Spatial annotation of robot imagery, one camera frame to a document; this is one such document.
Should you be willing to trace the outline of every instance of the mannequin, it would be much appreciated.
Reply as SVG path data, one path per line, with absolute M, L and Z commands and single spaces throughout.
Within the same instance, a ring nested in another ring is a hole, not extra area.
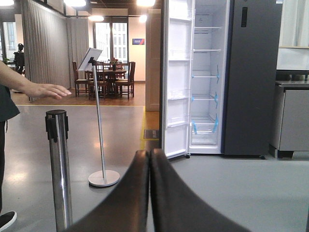
M 14 62 L 16 65 L 16 72 L 18 72 L 19 74 L 22 74 L 23 70 L 24 70 L 24 65 L 25 65 L 25 57 L 24 57 L 24 45 L 23 44 L 18 44 L 18 51 L 14 52 L 15 58 L 14 58 Z

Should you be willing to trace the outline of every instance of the wooden floor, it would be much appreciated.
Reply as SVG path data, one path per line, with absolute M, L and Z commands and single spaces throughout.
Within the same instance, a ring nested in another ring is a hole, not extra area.
M 135 83 L 134 98 L 130 96 L 122 97 L 106 97 L 100 98 L 100 105 L 114 106 L 145 106 L 145 83 Z M 95 99 L 89 99 L 88 95 L 81 93 L 78 97 L 75 96 L 75 90 L 70 89 L 72 95 L 61 100 L 53 98 L 41 98 L 35 101 L 29 101 L 28 97 L 23 93 L 12 92 L 11 97 L 16 105 L 96 105 Z M 159 112 L 145 112 L 145 129 L 159 129 Z

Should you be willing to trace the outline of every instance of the ceiling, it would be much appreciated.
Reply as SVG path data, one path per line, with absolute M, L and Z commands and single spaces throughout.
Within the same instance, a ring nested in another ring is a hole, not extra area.
M 142 7 L 136 5 L 136 0 L 86 0 L 85 7 L 76 8 L 77 10 L 86 10 L 91 13 L 93 8 L 125 8 L 128 9 L 129 15 L 136 15 Z M 153 9 L 161 9 L 161 2 L 163 0 L 155 0 Z

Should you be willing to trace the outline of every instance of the refrigerator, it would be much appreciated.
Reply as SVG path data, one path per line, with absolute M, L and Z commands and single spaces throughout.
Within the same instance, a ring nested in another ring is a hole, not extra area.
M 266 155 L 281 0 L 166 0 L 160 143 L 188 154 Z

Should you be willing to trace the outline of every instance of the window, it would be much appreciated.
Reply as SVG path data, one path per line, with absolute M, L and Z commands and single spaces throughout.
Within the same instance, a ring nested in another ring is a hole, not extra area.
M 15 35 L 14 35 L 14 25 L 13 23 L 6 23 L 7 25 L 7 38 L 8 46 L 10 50 L 15 50 Z
M 95 46 L 102 49 L 98 60 L 107 61 L 112 58 L 127 63 L 127 17 L 106 17 L 104 23 L 95 23 Z
M 1 60 L 8 58 L 14 60 L 14 52 L 18 50 L 15 22 L 3 22 L 0 26 Z

